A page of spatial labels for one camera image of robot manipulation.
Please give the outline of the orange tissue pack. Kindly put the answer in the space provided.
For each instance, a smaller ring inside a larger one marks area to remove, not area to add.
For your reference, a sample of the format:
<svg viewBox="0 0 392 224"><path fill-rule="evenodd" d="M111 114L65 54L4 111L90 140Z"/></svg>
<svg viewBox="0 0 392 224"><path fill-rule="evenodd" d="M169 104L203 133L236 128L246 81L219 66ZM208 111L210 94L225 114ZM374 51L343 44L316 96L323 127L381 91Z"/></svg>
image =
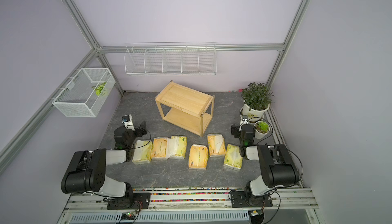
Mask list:
<svg viewBox="0 0 392 224"><path fill-rule="evenodd" d="M188 168L206 170L209 153L205 145L193 144L190 148Z"/></svg>
<svg viewBox="0 0 392 224"><path fill-rule="evenodd" d="M166 137L158 137L153 140L153 146L151 150L151 159L152 160L167 160L167 145L168 138Z"/></svg>
<svg viewBox="0 0 392 224"><path fill-rule="evenodd" d="M208 134L207 140L210 157L223 157L226 155L225 139L221 134Z"/></svg>

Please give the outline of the wooden two-tier shelf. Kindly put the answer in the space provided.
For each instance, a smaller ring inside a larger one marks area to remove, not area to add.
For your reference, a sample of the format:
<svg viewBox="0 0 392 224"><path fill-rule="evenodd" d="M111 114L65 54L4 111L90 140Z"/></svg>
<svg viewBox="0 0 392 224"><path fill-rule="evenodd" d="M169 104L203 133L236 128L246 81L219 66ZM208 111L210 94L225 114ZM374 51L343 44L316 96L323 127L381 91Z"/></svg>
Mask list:
<svg viewBox="0 0 392 224"><path fill-rule="evenodd" d="M215 97L170 82L155 101L162 120L202 137L214 113Z"/></svg>

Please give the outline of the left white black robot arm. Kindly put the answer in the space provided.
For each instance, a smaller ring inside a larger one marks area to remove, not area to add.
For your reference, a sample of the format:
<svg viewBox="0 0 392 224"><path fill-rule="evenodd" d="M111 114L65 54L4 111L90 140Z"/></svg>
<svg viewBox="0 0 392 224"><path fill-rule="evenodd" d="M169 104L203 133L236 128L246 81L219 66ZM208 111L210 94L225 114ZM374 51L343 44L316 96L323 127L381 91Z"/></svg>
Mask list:
<svg viewBox="0 0 392 224"><path fill-rule="evenodd" d="M119 182L106 175L106 167L131 161L136 149L136 139L148 133L146 122L139 126L123 122L114 131L114 149L84 150L74 153L61 181L61 190L66 194L92 193L109 199L134 201L131 185Z"/></svg>

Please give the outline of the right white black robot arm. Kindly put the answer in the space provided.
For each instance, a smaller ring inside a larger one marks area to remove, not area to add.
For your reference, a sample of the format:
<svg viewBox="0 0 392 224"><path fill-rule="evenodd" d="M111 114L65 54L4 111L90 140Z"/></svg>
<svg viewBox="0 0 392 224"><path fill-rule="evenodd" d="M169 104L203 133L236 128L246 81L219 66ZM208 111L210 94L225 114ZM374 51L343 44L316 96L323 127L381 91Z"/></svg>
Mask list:
<svg viewBox="0 0 392 224"><path fill-rule="evenodd" d="M285 145L255 143L256 128L249 124L232 125L231 135L240 142L240 156L259 162L260 176L247 183L246 201L255 205L266 200L274 189L295 186L300 182L302 176L293 161L293 153Z"/></svg>

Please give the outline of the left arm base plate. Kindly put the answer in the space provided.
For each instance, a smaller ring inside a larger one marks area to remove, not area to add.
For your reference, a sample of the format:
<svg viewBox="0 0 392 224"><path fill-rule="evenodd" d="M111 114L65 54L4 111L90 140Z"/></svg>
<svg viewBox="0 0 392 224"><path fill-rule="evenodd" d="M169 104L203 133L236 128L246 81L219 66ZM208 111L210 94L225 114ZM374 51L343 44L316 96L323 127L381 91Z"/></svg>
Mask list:
<svg viewBox="0 0 392 224"><path fill-rule="evenodd" d="M112 198L107 201L107 210L143 210L148 209L151 194L136 192L132 197Z"/></svg>

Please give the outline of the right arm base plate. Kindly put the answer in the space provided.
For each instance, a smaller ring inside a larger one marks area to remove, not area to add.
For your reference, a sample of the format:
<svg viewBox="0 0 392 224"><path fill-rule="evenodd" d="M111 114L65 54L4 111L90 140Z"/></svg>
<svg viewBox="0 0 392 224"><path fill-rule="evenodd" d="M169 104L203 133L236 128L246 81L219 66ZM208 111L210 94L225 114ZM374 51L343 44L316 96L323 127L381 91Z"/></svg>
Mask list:
<svg viewBox="0 0 392 224"><path fill-rule="evenodd" d="M272 199L269 194L255 196L247 191L230 190L228 198L233 208L265 208L272 207Z"/></svg>

